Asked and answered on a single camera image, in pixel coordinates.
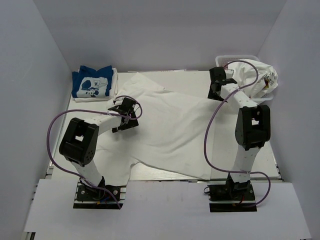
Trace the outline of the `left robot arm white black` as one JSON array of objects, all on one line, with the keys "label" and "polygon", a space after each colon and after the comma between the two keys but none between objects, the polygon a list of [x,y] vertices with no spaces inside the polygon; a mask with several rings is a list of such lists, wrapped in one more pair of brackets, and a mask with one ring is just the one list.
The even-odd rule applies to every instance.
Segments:
[{"label": "left robot arm white black", "polygon": [[90,119],[72,118],[59,146],[59,153],[75,167],[80,183],[93,189],[104,188],[104,177],[94,162],[98,137],[105,132],[128,130],[139,125],[135,107],[139,103],[122,95],[114,101],[106,113]]}]

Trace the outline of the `white t shirt black lettering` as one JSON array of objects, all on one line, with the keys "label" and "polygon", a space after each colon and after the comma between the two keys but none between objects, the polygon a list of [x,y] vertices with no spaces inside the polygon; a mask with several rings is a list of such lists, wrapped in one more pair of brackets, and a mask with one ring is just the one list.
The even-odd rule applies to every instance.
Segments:
[{"label": "white t shirt black lettering", "polygon": [[[261,99],[278,87],[279,76],[271,65],[245,58],[241,59],[241,61],[251,63],[258,72],[258,79],[255,84],[243,89],[248,97],[252,99]],[[237,82],[239,87],[249,85],[256,80],[256,71],[247,63],[237,61],[229,63],[227,68],[233,70],[232,78]]]}]

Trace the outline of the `white t shirt red print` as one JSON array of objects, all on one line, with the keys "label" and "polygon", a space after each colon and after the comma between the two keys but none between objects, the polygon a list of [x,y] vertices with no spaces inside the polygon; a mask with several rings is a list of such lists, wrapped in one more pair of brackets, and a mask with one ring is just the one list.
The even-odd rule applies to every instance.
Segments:
[{"label": "white t shirt red print", "polygon": [[167,90],[140,73],[119,94],[135,98],[142,116],[137,127],[98,137],[94,161],[108,185],[127,184],[138,163],[204,180],[214,167],[232,168],[237,143],[218,135],[217,100]]}]

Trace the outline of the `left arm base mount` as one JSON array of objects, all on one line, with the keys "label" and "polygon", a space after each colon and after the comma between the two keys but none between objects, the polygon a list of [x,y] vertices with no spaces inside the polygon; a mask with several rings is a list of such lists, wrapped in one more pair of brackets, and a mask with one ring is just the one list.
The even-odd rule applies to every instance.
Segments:
[{"label": "left arm base mount", "polygon": [[78,182],[73,202],[73,208],[88,210],[120,210],[125,201],[126,186],[106,185],[105,188],[114,195],[120,207],[108,192],[104,192],[98,189],[93,190],[89,186]]}]

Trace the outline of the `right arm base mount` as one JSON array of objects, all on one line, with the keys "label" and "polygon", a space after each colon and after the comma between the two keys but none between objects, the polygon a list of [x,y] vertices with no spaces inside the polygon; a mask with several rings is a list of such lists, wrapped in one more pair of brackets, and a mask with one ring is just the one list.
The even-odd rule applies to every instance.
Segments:
[{"label": "right arm base mount", "polygon": [[226,184],[210,184],[203,189],[208,195],[211,213],[256,212],[256,198],[250,183],[245,190],[231,192]]}]

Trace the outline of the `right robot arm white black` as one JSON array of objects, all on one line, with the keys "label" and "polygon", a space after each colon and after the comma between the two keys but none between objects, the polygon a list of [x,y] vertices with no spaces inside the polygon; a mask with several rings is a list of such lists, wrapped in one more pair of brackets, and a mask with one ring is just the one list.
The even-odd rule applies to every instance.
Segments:
[{"label": "right robot arm white black", "polygon": [[250,185],[250,172],[260,149],[271,137],[271,113],[267,105],[259,105],[240,90],[237,82],[227,78],[222,66],[209,70],[209,97],[227,102],[237,111],[235,140],[238,149],[234,165],[228,173],[226,189],[246,191]]}]

